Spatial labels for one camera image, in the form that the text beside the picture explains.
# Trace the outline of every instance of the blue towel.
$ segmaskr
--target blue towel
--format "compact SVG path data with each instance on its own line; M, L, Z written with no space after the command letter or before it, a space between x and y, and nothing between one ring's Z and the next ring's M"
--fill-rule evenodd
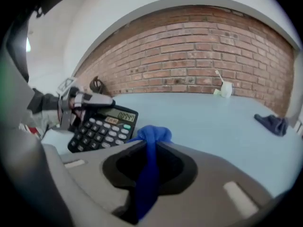
M288 120L285 118L278 118L274 115L267 117L261 117L259 114L255 114L255 119L260 122L265 128L278 136L284 136L288 127Z
M158 198L159 169L156 159L156 142L171 142L171 132L165 127L147 125L139 129L137 137L128 142L135 140L147 141L147 164L139 174L135 187L136 214L138 220L141 220Z

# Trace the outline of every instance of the light blue table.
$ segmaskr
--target light blue table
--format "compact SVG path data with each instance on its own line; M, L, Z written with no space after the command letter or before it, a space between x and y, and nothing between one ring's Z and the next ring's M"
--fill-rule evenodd
M136 131L148 124L165 126L174 143L230 161L273 197L289 189L302 168L303 141L291 127L284 137L264 128L254 114L273 112L251 98L146 93L119 95L115 100L139 113Z

